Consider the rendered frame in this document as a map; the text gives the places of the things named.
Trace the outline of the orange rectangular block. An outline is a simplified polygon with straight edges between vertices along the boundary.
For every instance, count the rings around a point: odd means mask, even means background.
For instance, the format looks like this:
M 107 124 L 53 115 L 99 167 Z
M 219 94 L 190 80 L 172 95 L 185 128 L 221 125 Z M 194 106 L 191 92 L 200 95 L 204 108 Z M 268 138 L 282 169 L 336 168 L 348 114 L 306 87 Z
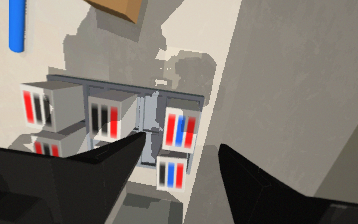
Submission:
M 134 24 L 137 23 L 142 0 L 84 0 L 91 6 Z

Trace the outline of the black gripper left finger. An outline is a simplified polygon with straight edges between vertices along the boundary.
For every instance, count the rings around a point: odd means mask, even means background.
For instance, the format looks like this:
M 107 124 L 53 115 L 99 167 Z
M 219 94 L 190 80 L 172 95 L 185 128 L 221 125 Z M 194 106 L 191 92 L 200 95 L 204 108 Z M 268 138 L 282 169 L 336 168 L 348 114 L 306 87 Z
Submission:
M 146 132 L 69 157 L 0 148 L 0 191 L 42 198 L 52 224 L 105 224 Z

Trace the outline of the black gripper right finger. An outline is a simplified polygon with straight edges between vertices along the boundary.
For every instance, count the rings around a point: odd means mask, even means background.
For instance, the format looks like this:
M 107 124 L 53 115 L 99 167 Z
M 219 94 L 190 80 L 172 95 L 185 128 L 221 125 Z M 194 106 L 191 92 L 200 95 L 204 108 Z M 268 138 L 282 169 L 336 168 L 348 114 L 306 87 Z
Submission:
M 226 144 L 218 158 L 234 224 L 358 224 L 358 204 L 305 196 Z

